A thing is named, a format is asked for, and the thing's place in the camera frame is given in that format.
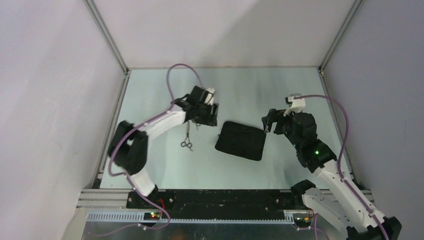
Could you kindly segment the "black zippered tool case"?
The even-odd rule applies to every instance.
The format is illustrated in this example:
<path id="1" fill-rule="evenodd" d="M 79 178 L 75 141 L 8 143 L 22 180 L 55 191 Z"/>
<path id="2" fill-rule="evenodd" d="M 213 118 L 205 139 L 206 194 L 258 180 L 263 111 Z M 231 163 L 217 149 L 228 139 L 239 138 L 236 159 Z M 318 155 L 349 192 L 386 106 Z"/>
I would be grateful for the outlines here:
<path id="1" fill-rule="evenodd" d="M 266 136 L 263 129 L 225 121 L 214 148 L 225 154 L 259 162 L 263 157 Z"/>

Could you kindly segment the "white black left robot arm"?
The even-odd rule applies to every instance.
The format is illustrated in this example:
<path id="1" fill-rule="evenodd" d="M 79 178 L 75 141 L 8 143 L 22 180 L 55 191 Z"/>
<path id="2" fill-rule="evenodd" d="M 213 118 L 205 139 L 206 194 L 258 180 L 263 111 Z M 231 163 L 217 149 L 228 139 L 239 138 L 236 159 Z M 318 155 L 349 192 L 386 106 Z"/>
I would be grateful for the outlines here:
<path id="1" fill-rule="evenodd" d="M 216 127 L 219 105 L 214 101 L 215 90 L 194 86 L 191 93 L 171 102 L 169 109 L 135 126 L 121 121 L 108 147 L 110 164 L 123 169 L 138 201 L 145 208 L 158 202 L 157 185 L 146 169 L 149 143 L 168 130 L 186 123 Z M 226 121 L 220 130 L 214 148 L 222 153 L 260 161 L 267 132 L 263 129 Z"/>

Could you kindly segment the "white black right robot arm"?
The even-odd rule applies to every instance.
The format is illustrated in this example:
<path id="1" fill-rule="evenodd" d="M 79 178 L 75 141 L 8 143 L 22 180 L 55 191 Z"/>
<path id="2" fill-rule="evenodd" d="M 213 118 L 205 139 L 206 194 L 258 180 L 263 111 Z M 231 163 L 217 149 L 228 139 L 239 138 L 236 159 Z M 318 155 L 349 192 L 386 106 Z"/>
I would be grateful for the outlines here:
<path id="1" fill-rule="evenodd" d="M 338 166 L 335 153 L 318 139 L 315 118 L 310 113 L 289 113 L 272 108 L 261 119 L 265 133 L 284 135 L 293 145 L 300 164 L 324 182 L 336 202 L 324 196 L 311 181 L 292 186 L 291 204 L 308 207 L 344 234 L 348 240 L 396 240 L 402 224 L 379 211 Z"/>

